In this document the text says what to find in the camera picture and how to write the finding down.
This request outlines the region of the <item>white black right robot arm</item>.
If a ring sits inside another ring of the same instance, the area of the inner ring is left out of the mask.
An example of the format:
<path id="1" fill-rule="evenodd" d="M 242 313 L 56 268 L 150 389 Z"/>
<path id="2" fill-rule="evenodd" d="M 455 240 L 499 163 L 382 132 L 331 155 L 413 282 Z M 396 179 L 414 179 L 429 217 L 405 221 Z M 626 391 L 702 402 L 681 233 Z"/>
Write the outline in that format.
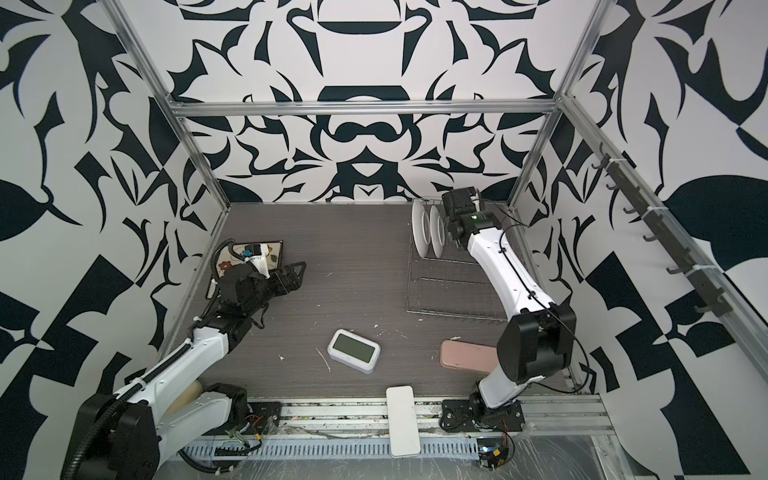
<path id="1" fill-rule="evenodd" d="M 496 345 L 498 365 L 469 399 L 476 427 L 500 429 L 530 385 L 570 367 L 574 349 L 583 347 L 575 335 L 576 314 L 539 287 L 475 188 L 450 190 L 441 200 L 448 237 L 482 268 L 507 316 Z"/>

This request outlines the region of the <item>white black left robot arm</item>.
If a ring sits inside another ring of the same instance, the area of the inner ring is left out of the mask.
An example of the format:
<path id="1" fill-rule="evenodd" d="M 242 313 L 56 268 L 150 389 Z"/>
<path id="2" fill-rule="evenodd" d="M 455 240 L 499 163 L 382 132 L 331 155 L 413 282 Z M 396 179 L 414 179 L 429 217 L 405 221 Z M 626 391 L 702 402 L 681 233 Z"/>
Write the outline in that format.
<path id="1" fill-rule="evenodd" d="M 263 328 L 270 302 L 298 290 L 306 262 L 270 267 L 266 244 L 238 252 L 221 242 L 210 258 L 213 294 L 180 346 L 112 394 L 95 394 L 78 410 L 62 467 L 64 479 L 151 479 L 171 457 L 219 428 L 238 431 L 249 413 L 245 389 L 217 383 L 173 410 L 182 394 L 231 353 L 252 328 Z"/>

